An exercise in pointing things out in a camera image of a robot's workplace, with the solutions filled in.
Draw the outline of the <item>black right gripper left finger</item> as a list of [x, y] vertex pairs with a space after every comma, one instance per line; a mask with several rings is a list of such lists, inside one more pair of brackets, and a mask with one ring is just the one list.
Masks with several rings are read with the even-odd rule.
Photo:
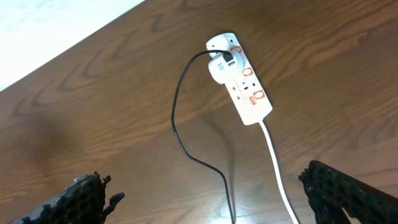
[[109, 198], [106, 206], [108, 175], [86, 174], [74, 179], [63, 192], [31, 210], [10, 224], [104, 224], [116, 205], [125, 197], [123, 192]]

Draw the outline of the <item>white power strip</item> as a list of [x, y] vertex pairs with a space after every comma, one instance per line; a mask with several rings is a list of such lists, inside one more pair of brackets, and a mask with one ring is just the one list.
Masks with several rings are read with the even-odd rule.
[[238, 52], [243, 59], [243, 69], [225, 84], [228, 93], [245, 125], [260, 124], [272, 111], [272, 105], [234, 33], [217, 35], [206, 43], [208, 50]]

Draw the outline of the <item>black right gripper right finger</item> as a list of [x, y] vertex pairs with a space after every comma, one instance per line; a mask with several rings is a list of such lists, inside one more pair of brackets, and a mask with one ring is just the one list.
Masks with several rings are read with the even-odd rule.
[[320, 161], [310, 161], [299, 176], [317, 224], [397, 224], [397, 198]]

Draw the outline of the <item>white USB charger adapter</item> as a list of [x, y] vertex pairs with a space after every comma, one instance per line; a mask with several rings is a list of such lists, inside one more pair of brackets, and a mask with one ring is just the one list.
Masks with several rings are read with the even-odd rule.
[[208, 68], [213, 79], [220, 85], [230, 81], [243, 69], [242, 56], [234, 51], [229, 54], [216, 53], [209, 62]]

